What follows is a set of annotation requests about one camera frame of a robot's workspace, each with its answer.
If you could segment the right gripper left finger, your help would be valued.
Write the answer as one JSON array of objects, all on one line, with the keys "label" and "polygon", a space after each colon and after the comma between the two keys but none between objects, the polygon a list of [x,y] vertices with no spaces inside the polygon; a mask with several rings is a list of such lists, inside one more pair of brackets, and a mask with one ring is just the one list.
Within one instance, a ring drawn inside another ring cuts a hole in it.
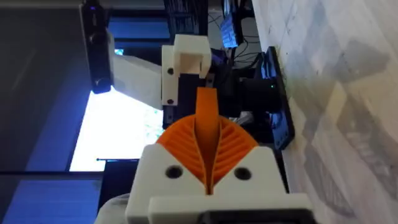
[{"label": "right gripper left finger", "polygon": [[197,223],[211,194],[211,88],[193,115],[144,148],[125,211],[128,223]]}]

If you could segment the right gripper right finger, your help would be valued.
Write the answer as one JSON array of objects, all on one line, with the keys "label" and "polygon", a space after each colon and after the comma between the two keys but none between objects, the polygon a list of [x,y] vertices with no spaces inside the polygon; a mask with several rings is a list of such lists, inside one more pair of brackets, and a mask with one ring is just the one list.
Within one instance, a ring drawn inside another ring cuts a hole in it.
[{"label": "right gripper right finger", "polygon": [[207,194],[284,190],[270,149],[219,115],[217,92],[207,89]]}]

